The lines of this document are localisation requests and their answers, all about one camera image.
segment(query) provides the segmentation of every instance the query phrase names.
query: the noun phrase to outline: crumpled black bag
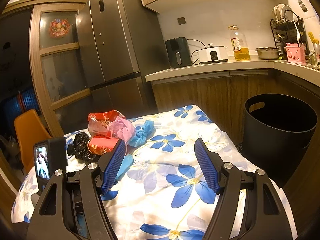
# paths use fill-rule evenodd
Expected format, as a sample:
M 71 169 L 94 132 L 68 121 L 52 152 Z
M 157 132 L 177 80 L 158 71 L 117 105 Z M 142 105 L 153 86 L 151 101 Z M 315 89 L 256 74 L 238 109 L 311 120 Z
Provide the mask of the crumpled black bag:
M 73 143 L 69 143 L 67 154 L 68 156 L 75 155 L 76 159 L 82 160 L 86 163 L 97 162 L 100 155 L 89 152 L 87 147 L 90 137 L 85 132 L 77 133 Z

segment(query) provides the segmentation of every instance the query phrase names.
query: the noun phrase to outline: pink tissue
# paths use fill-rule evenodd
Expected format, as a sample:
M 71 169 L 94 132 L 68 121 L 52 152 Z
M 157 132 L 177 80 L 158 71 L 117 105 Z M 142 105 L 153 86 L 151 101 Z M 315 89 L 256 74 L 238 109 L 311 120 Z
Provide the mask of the pink tissue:
M 129 120 L 123 119 L 119 116 L 116 117 L 114 122 L 107 125 L 107 130 L 116 134 L 120 139 L 124 140 L 128 145 L 128 141 L 135 135 L 135 128 Z

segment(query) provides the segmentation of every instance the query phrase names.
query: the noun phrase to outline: oil bottle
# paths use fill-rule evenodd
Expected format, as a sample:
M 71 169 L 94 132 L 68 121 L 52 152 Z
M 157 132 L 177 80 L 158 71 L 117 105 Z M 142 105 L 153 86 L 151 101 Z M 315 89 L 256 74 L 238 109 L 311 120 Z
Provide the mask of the oil bottle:
M 235 59 L 239 61 L 249 60 L 249 49 L 244 34 L 239 31 L 237 25 L 230 26 L 229 30 L 231 30 L 230 38 L 233 47 L 233 53 L 235 54 Z

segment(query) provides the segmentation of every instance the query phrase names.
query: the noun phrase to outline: red snack wrapper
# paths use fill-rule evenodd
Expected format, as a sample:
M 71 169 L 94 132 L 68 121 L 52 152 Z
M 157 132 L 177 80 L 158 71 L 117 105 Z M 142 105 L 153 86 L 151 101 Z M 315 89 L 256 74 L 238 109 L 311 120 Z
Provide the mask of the red snack wrapper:
M 103 155 L 104 153 L 111 152 L 118 140 L 118 138 L 106 138 L 103 135 L 95 135 L 89 139 L 87 146 L 91 153 Z
M 111 110 L 105 113 L 89 114 L 88 115 L 89 133 L 92 136 L 100 134 L 100 135 L 104 135 L 107 138 L 115 137 L 111 131 L 107 130 L 107 125 L 108 123 L 115 121 L 117 116 L 125 119 L 125 116 L 117 110 Z

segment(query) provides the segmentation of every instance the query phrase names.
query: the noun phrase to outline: white countertop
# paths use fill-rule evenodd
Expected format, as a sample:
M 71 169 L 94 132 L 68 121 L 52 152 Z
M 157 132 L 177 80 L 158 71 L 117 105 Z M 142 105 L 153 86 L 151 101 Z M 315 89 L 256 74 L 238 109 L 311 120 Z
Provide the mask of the white countertop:
M 146 76 L 146 81 L 156 81 L 181 76 L 191 76 L 218 71 L 246 70 L 246 69 L 277 69 L 302 79 L 305 79 L 320 87 L 320 67 L 313 65 L 298 65 L 284 60 L 251 59 L 248 61 L 229 60 L 228 62 L 205 65 L 193 65 L 189 67 L 166 69 Z

